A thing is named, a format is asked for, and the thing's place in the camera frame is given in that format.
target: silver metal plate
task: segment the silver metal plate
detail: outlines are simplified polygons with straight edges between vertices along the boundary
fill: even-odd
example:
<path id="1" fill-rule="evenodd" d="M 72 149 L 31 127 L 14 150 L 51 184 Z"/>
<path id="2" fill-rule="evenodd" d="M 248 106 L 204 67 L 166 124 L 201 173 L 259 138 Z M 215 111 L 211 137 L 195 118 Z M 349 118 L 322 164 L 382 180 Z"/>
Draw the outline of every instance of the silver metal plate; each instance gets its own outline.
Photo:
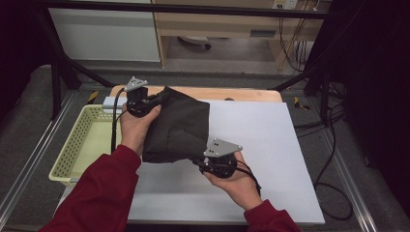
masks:
<path id="1" fill-rule="evenodd" d="M 214 140 L 208 144 L 204 156 L 209 158 L 219 158 L 237 151 L 242 151 L 241 145 L 214 138 Z"/>
<path id="2" fill-rule="evenodd" d="M 132 77 L 131 80 L 129 81 L 129 83 L 127 84 L 127 86 L 124 88 L 125 92 L 129 92 L 131 90 L 137 89 L 139 87 L 142 87 L 144 85 L 147 85 L 148 81 L 146 80 L 141 80 L 141 79 L 137 79 L 135 77 Z"/>

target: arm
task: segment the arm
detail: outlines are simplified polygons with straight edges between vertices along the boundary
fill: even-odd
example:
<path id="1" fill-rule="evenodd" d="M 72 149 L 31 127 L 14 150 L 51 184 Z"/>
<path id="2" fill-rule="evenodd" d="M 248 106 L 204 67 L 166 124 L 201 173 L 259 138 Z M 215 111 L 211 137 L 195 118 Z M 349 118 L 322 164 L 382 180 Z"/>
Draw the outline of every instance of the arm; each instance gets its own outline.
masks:
<path id="1" fill-rule="evenodd" d="M 141 164 L 145 135 L 160 114 L 154 108 L 143 118 L 121 117 L 121 145 L 100 156 L 82 174 L 73 191 L 40 231 L 124 231 Z"/>
<path id="2" fill-rule="evenodd" d="M 245 163 L 240 152 L 235 153 L 235 158 Z M 248 170 L 241 163 L 238 163 L 238 167 Z M 220 179 L 208 172 L 204 175 L 212 185 L 226 191 L 232 200 L 245 210 L 244 216 L 249 224 L 249 232 L 300 231 L 286 211 L 277 211 L 269 200 L 262 201 L 255 182 L 247 174 L 236 171 L 228 179 Z"/>

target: yellow plastic basket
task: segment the yellow plastic basket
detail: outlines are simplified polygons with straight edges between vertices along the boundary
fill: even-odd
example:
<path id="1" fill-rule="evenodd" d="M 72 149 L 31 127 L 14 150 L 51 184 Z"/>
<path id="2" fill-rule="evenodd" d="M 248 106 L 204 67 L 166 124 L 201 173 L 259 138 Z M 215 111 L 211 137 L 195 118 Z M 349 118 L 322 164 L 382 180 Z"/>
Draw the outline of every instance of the yellow plastic basket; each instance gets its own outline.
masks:
<path id="1" fill-rule="evenodd" d="M 111 154 L 111 131 L 112 113 L 103 112 L 101 104 L 84 106 L 48 178 L 74 186 L 101 154 Z M 120 141 L 121 129 L 117 125 L 117 144 Z"/>

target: white tabletop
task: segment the white tabletop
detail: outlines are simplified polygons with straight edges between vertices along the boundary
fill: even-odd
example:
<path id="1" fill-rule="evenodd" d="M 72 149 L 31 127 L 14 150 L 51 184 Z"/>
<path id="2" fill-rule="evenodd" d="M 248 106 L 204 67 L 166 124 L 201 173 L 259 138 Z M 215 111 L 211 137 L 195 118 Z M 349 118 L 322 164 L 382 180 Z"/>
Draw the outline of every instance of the white tabletop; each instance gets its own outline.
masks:
<path id="1" fill-rule="evenodd" d="M 308 170 L 285 103 L 207 101 L 210 138 L 242 145 L 262 198 L 298 224 L 323 224 Z M 142 163 L 130 222 L 246 223 L 243 210 L 188 160 Z M 62 198 L 68 194 L 68 188 Z"/>

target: maroon sweater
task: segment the maroon sweater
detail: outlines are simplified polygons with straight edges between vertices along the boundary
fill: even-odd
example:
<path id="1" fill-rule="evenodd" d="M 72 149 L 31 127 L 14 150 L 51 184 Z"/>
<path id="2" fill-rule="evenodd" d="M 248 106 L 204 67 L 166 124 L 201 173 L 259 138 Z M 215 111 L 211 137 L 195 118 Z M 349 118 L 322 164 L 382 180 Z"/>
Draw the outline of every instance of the maroon sweater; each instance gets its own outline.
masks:
<path id="1" fill-rule="evenodd" d="M 40 231 L 124 231 L 140 165 L 140 157 L 122 145 L 111 156 L 100 156 Z M 286 211 L 275 210 L 269 200 L 246 211 L 245 219 L 249 231 L 300 231 Z"/>

